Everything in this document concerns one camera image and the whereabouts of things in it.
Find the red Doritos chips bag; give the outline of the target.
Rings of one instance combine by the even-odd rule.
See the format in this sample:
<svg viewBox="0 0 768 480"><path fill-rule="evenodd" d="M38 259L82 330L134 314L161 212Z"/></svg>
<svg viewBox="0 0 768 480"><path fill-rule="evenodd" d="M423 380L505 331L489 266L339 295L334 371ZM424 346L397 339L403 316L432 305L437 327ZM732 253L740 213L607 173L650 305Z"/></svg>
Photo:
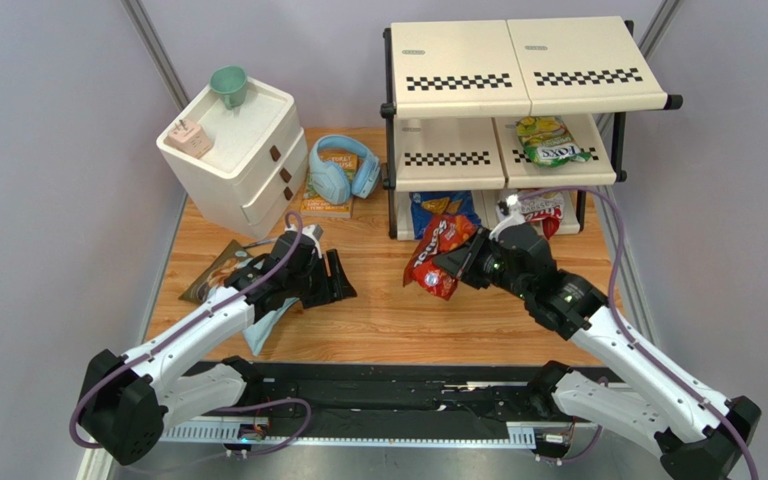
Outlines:
<svg viewBox="0 0 768 480"><path fill-rule="evenodd" d="M402 285L417 283L429 294L449 300L458 281L433 260L464 245L477 229L465 214L433 215L404 269Z"/></svg>

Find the blue Doritos chips bag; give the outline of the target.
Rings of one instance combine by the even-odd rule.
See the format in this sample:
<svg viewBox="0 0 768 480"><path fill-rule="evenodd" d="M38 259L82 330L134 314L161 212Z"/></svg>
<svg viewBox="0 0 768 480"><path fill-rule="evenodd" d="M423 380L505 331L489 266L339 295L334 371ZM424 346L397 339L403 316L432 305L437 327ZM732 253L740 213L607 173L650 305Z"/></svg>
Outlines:
<svg viewBox="0 0 768 480"><path fill-rule="evenodd" d="M465 215L480 225L470 191L412 192L409 194L414 239L421 240L434 215Z"/></svg>

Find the light blue snack bag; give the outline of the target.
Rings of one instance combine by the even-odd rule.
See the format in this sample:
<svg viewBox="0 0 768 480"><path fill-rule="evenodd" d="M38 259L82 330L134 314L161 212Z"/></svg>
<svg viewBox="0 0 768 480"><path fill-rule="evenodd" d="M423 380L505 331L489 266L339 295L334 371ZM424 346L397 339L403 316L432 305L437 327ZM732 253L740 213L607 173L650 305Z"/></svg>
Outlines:
<svg viewBox="0 0 768 480"><path fill-rule="evenodd" d="M263 318L258 320L243 331L243 336L254 357L258 357L271 335L274 326L283 317L283 315L297 302L298 298L289 298L277 310L268 312Z"/></svg>

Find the white red Chuba chips bag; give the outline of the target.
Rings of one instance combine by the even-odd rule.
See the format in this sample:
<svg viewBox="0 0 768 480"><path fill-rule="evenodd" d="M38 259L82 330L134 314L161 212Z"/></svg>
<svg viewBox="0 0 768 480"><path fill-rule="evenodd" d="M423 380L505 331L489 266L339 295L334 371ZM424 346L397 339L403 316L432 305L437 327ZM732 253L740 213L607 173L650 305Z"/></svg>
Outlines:
<svg viewBox="0 0 768 480"><path fill-rule="evenodd" d="M499 193L496 203L497 217L503 220L514 216L536 227L544 238L551 239L560 229L564 218L564 199L559 192L545 193L524 199L535 189L506 189Z"/></svg>

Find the green Foxs snack bag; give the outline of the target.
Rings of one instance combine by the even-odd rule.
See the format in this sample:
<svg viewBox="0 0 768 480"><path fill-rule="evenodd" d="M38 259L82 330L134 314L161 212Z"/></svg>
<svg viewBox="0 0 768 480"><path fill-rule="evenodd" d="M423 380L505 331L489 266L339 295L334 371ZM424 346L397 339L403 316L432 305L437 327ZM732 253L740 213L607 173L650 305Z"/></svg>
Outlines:
<svg viewBox="0 0 768 480"><path fill-rule="evenodd" d="M559 116L523 117L516 123L516 135L528 160L538 167L557 168L593 159Z"/></svg>

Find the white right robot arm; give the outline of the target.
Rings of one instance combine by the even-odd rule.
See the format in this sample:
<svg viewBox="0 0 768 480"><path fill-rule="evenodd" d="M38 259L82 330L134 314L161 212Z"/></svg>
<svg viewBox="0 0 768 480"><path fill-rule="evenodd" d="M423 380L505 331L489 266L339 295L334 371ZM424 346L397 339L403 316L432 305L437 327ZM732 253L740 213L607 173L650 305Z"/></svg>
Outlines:
<svg viewBox="0 0 768 480"><path fill-rule="evenodd" d="M659 458L673 479L726 479L761 417L749 398L710 388L644 338L583 277L558 268L548 242L527 224L481 229L433 260L476 289L495 286L524 302L545 329L601 360L635 396L548 362L530 381L539 406L591 421Z"/></svg>

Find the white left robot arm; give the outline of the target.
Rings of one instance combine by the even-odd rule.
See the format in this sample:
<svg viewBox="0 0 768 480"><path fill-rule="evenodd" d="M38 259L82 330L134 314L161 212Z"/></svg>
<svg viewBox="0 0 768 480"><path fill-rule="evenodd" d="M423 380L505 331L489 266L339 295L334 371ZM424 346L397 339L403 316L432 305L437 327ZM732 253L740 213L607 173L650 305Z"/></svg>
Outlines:
<svg viewBox="0 0 768 480"><path fill-rule="evenodd" d="M293 306L328 305L357 293L336 250L322 250L322 228L290 225L272 250L244 263L188 316L154 339L88 363L72 413L72 440L102 448L120 465L143 458L171 428L197 416L242 406L256 411L261 376L233 356L190 374L207 353L241 333L260 354L278 320Z"/></svg>

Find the cream three-tier shelf rack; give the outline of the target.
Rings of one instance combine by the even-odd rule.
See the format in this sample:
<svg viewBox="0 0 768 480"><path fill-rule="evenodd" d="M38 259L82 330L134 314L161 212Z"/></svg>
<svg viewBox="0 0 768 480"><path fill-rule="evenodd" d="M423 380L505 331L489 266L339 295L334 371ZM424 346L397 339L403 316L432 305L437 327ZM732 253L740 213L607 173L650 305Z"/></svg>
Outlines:
<svg viewBox="0 0 768 480"><path fill-rule="evenodd" d="M505 190L562 187L561 234L585 224L588 186L624 181L626 116L677 110L617 16L396 22L384 32L389 235L412 240L415 193L468 191L486 226ZM526 116L556 116L592 154L533 165L516 134Z"/></svg>

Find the purple pen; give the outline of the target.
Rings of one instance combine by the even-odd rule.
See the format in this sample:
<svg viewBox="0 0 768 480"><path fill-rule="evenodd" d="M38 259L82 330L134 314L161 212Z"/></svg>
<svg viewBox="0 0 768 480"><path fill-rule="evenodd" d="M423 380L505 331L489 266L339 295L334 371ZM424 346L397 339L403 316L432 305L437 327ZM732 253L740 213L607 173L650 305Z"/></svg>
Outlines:
<svg viewBox="0 0 768 480"><path fill-rule="evenodd" d="M263 240L259 240L259 241L255 241L255 242L252 242L252 243L245 244L245 245L242 246L242 248L250 249L250 248L256 248L256 247L259 247L259 246L269 245L269 244L275 243L276 240L277 240L277 237L267 238L267 239L263 239Z"/></svg>

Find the orange green book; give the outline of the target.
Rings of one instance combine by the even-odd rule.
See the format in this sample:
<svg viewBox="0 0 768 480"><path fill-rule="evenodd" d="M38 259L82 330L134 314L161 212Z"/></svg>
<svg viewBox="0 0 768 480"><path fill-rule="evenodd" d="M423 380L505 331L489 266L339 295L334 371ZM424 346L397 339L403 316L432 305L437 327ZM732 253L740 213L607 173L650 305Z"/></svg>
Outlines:
<svg viewBox="0 0 768 480"><path fill-rule="evenodd" d="M345 150L327 149L321 151L319 157L323 161L333 161L338 164L349 180L349 185L352 185L359 165L358 157L355 154ZM353 205L354 197L352 195L342 204L332 204L326 201L314 188L313 173L308 172L306 187L300 204L302 215L350 219Z"/></svg>

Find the light blue headphones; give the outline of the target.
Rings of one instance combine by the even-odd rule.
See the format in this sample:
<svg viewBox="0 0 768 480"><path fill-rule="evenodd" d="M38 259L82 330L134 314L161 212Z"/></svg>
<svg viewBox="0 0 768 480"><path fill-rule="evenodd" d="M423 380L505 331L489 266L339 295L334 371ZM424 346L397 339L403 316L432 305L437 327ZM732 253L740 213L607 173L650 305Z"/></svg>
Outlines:
<svg viewBox="0 0 768 480"><path fill-rule="evenodd" d="M345 150L361 160L352 180L339 164L320 158L319 151L329 149ZM333 205L344 204L351 197L367 198L381 179L379 158L365 144L344 135L326 135L319 138L310 151L309 166L314 190Z"/></svg>

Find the brown snack bag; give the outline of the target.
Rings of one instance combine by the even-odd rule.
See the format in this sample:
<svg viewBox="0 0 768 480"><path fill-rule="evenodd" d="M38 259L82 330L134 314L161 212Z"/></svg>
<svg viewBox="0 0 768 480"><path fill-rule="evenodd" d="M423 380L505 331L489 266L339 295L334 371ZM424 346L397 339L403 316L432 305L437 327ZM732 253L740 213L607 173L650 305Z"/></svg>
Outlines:
<svg viewBox="0 0 768 480"><path fill-rule="evenodd" d="M179 300L202 304L227 278L247 264L252 256L238 241L231 240L224 250L178 297Z"/></svg>

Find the white three-drawer cabinet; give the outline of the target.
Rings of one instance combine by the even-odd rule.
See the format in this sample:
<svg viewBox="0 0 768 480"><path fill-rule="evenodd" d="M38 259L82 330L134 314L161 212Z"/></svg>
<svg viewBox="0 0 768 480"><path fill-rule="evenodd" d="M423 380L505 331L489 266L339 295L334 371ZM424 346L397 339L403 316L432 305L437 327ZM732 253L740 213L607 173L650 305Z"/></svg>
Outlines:
<svg viewBox="0 0 768 480"><path fill-rule="evenodd" d="M212 142L201 157L172 144L170 136L186 127ZM255 240L283 221L307 178L308 145L293 96L255 79L233 110L205 87L156 145L203 218Z"/></svg>

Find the pink power adapter cube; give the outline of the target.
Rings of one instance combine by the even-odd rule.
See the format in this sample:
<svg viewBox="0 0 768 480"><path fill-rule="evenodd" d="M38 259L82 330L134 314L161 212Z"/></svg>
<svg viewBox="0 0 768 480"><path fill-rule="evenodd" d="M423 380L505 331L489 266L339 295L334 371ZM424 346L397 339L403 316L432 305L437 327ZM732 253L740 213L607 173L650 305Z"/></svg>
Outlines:
<svg viewBox="0 0 768 480"><path fill-rule="evenodd" d="M169 130L164 144L200 159L213 148L213 141L203 127L191 120L179 119Z"/></svg>

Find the green plastic cup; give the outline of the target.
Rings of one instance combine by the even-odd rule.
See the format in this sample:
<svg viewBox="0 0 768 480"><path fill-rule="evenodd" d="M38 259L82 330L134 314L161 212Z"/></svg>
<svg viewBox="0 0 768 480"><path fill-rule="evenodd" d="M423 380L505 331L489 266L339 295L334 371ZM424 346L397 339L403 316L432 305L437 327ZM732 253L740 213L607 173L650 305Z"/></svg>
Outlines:
<svg viewBox="0 0 768 480"><path fill-rule="evenodd" d="M233 110L244 103L247 82L245 70L240 66L230 65L216 70L211 75L209 86L223 101L225 108Z"/></svg>

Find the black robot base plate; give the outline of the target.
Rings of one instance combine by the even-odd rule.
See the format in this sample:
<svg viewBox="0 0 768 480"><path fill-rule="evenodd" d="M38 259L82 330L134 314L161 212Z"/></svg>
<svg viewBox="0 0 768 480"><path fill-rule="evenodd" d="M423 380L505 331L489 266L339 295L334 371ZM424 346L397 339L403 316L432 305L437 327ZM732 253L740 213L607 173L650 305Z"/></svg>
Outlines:
<svg viewBox="0 0 768 480"><path fill-rule="evenodd" d="M267 363L233 406L274 436L500 438L508 422L583 424L537 398L537 366Z"/></svg>

